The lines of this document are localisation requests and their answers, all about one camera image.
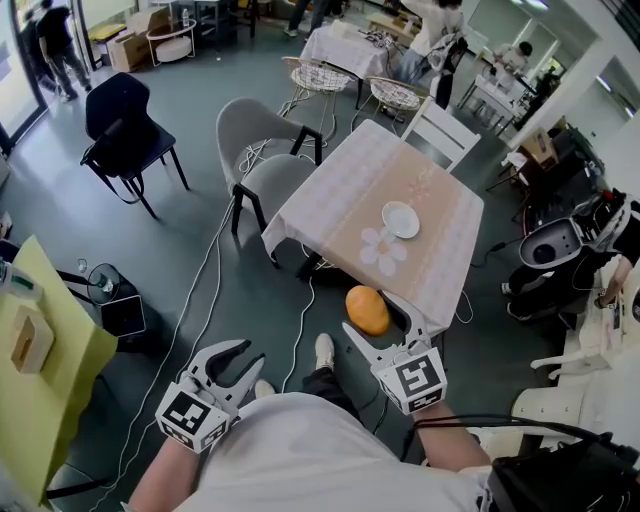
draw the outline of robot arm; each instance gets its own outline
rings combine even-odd
[[[221,382],[220,375],[250,345],[249,340],[231,340],[200,350],[160,402],[156,411],[160,429],[200,453],[240,421],[238,406],[258,378],[265,356],[251,360],[229,383]]]
[[[400,345],[378,350],[348,323],[343,322],[342,328],[371,365],[371,373],[385,394],[404,414],[411,414],[441,401],[447,378],[438,349],[431,347],[422,313],[393,293],[383,291],[381,295],[395,312],[392,318],[404,318]]]

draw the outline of gray floor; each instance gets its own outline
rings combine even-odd
[[[140,205],[128,206],[116,198],[87,168],[79,165],[90,141],[84,133],[83,100],[54,105],[15,149],[10,164],[13,174],[0,191],[0,210],[14,219],[12,239],[24,241],[36,235],[50,259],[61,270],[76,271],[78,258],[89,266],[114,264],[145,300],[162,316],[166,328],[159,345],[167,345],[187,291],[209,241],[218,228],[229,202],[215,144],[217,113],[229,100],[248,96],[277,110],[289,99],[291,84],[280,61],[283,55],[299,55],[303,41],[288,41],[275,28],[259,26],[250,41],[240,35],[237,46],[219,53],[199,52],[195,59],[161,66],[136,74],[151,89],[150,114],[174,134],[176,149],[193,191],[182,188],[171,167],[160,163],[145,172],[146,197],[161,217],[154,221]],[[456,76],[452,104],[471,80],[469,73]],[[106,73],[94,75],[95,82]],[[349,131],[354,113],[355,90],[338,98],[338,132],[327,155]],[[322,101],[313,98],[291,116],[317,127]],[[485,199],[485,210],[476,247],[476,260],[503,240],[515,238],[520,228],[510,222],[519,197],[508,186],[491,194],[484,192],[498,172],[504,144],[483,133],[481,143],[454,173]],[[263,376],[280,386],[292,362],[292,346],[299,316],[310,292],[295,279],[295,268],[303,261],[299,246],[285,243],[279,249],[283,268],[276,270],[264,252],[255,219],[244,215],[237,240],[228,228],[221,238],[222,289],[212,322],[200,346],[225,339],[245,337],[254,341],[251,354],[268,357]],[[516,245],[489,258],[483,269],[470,269],[467,291],[474,309],[473,321],[453,321],[446,333],[446,366],[450,380],[448,398],[458,412],[503,412],[518,391],[536,386],[529,368],[532,359],[552,351],[546,323],[520,325],[504,311],[506,301],[498,284],[517,264]],[[185,362],[191,344],[200,332],[216,288],[216,258],[202,275],[183,324],[168,368],[161,375],[142,419],[133,430],[133,454],[142,428],[153,412],[167,383]],[[309,311],[298,354],[298,368],[289,390],[300,389],[303,376],[312,370],[313,341],[328,332],[337,345],[337,373],[356,406],[374,396],[377,386],[358,352],[343,334],[345,289],[318,284],[316,302]],[[468,315],[464,301],[460,315]],[[93,400],[82,417],[68,461],[93,477],[116,473],[118,456],[127,427],[150,384],[162,354],[146,356],[117,354],[105,369],[104,381],[94,387]],[[363,411],[365,426],[373,428],[383,397]],[[393,407],[379,437],[399,452],[408,419]],[[162,440],[151,428],[141,454],[100,510],[116,510],[126,500]],[[412,455],[417,460],[417,453]],[[52,487],[80,483],[85,477],[65,466]],[[104,491],[58,500],[65,511],[85,511]]]

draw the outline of white table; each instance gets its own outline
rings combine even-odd
[[[344,37],[338,37],[330,26],[325,26],[313,31],[300,57],[326,62],[357,76],[356,108],[359,108],[364,79],[372,75],[386,76],[391,50],[376,48],[365,39],[365,34],[347,31]]]
[[[508,119],[507,123],[500,129],[497,135],[500,135],[511,124],[513,119],[519,114],[517,102],[509,95],[502,92],[497,85],[491,84],[489,80],[482,75],[476,76],[476,79],[464,93],[464,96],[458,103],[458,108],[462,109],[469,99],[475,96],[479,100],[484,101],[494,108],[500,115],[500,119],[495,123],[494,128],[502,121]]]
[[[415,237],[401,240],[384,226],[389,201],[416,212]],[[455,177],[368,119],[287,200],[262,239],[268,254],[285,238],[298,240],[359,282],[401,296],[434,336],[453,320],[482,210]]]

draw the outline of white shirt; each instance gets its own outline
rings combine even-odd
[[[432,0],[402,0],[402,3],[422,18],[422,30],[410,48],[423,57],[444,36],[462,30],[464,15],[460,9],[443,9]]]
[[[529,59],[524,55],[519,55],[515,46],[510,44],[503,44],[496,50],[495,54],[502,55],[502,64],[495,63],[496,79],[499,85],[509,90],[513,87],[515,81],[514,73],[522,74],[529,63]]]
[[[312,395],[256,400],[214,448],[177,512],[476,512],[478,474],[403,464],[348,413]]]

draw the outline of desk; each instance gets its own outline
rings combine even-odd
[[[347,32],[344,37],[337,37],[333,35],[331,27],[326,26],[313,31],[300,57],[326,62],[357,76],[357,109],[364,79],[371,75],[386,75],[391,50],[376,48],[365,39],[364,34],[358,32]]]
[[[36,306],[0,295],[0,458],[19,488],[40,504],[67,457],[93,382],[115,354],[116,338],[93,323],[34,237],[13,264],[42,286],[43,297]],[[7,356],[20,304],[38,308],[55,335],[38,375],[18,373]]]
[[[389,201],[412,206],[420,231],[393,236]],[[359,282],[411,302],[429,334],[451,324],[471,262],[483,202],[424,154],[371,120],[338,146],[262,234],[268,254],[294,238]]]
[[[500,123],[500,121],[502,121],[502,119],[509,119],[509,121],[496,134],[498,136],[507,129],[507,126],[509,126],[513,119],[519,114],[518,108],[515,105],[515,100],[498,89],[497,86],[491,85],[491,83],[482,75],[476,76],[476,79],[469,86],[467,92],[464,93],[464,96],[458,103],[458,108],[463,109],[474,94],[478,99],[493,107],[500,114],[501,117],[495,123],[494,128],[498,123]]]
[[[403,46],[410,46],[413,43],[415,34],[405,34],[402,30],[406,25],[405,20],[398,18],[392,18],[381,12],[376,12],[367,16],[369,22],[369,30],[379,30],[381,32],[387,32],[396,38],[396,41]]]

